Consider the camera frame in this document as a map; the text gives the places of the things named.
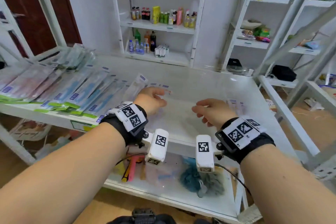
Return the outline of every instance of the black wristband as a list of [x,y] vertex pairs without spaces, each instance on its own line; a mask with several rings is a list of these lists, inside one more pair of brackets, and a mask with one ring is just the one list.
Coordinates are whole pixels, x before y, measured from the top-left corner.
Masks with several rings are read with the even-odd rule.
[[[224,125],[221,128],[221,131],[230,126],[231,123],[237,119],[238,117],[229,119],[227,122],[224,123]],[[237,161],[239,164],[251,151],[255,150],[256,148],[263,146],[265,144],[272,144],[275,146],[273,139],[266,133],[261,133],[259,136],[251,140],[251,142],[241,150],[238,149],[238,147],[235,146],[234,143],[231,141],[231,139],[229,139],[229,137],[227,137],[224,133],[220,133],[220,135],[221,137],[218,138],[222,142],[224,155]],[[229,151],[228,149],[226,149],[224,146],[225,144],[229,145],[230,148],[233,149],[233,151]]]
[[[145,118],[147,118],[147,113],[146,111],[139,105],[137,105],[137,108],[143,113]],[[132,129],[130,132],[127,132],[124,124],[118,119],[118,117],[115,114],[109,114],[105,116],[100,123],[107,122],[110,125],[112,125],[118,132],[121,134],[121,136],[124,138],[125,145],[139,145],[140,142],[142,141],[143,135],[145,133],[144,128],[142,128],[139,132],[139,127],[136,127]],[[148,120],[146,120],[145,123],[141,124],[141,127],[144,127],[148,123]]]

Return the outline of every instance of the black wrist device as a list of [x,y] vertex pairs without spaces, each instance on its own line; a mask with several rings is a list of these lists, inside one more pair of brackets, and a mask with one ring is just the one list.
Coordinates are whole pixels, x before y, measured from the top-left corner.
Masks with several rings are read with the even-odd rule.
[[256,148],[265,144],[275,146],[273,139],[265,131],[255,120],[243,116],[225,122],[215,135],[221,142],[219,150],[240,164]]
[[142,138],[145,133],[145,125],[148,123],[146,111],[139,105],[123,103],[110,110],[100,123],[111,124],[125,140],[126,146],[142,146]]

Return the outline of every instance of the black cable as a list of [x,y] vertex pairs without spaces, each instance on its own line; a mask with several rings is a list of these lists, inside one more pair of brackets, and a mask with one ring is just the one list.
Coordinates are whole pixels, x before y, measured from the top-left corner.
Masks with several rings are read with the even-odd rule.
[[244,186],[244,188],[247,190],[247,192],[252,196],[252,194],[251,194],[251,192],[250,192],[250,190],[246,187],[246,185],[233,173],[233,172],[231,172],[229,169],[227,169],[226,167],[223,167],[222,165],[220,165],[220,164],[216,164],[215,163],[215,166],[216,167],[221,167],[221,168],[224,168],[226,171],[228,171],[230,174],[232,174],[243,186]]
[[130,157],[133,157],[133,156],[137,156],[137,155],[147,155],[147,153],[136,153],[136,154],[133,154],[133,155],[129,155],[129,156],[127,156],[127,157],[124,157],[123,159],[121,159],[121,160],[119,160],[117,163],[116,163],[116,165],[118,165],[119,163],[121,163],[121,162],[123,162],[125,159],[128,159],[128,158],[130,158]]

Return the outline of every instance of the green bottle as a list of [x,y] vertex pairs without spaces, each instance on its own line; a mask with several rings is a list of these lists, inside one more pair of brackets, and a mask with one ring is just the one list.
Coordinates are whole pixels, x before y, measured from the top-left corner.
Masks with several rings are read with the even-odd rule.
[[135,30],[134,37],[135,37],[135,39],[138,39],[139,43],[141,43],[141,35],[140,35],[140,33],[137,29]]

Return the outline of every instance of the brown door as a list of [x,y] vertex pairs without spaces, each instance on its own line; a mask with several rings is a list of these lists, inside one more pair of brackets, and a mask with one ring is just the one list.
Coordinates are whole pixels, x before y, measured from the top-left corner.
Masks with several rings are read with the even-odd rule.
[[[56,46],[48,22],[38,0],[5,0],[12,13],[24,14],[16,18],[34,55]],[[69,0],[50,0],[68,46],[82,43]],[[15,35],[11,34],[22,56],[26,56]]]

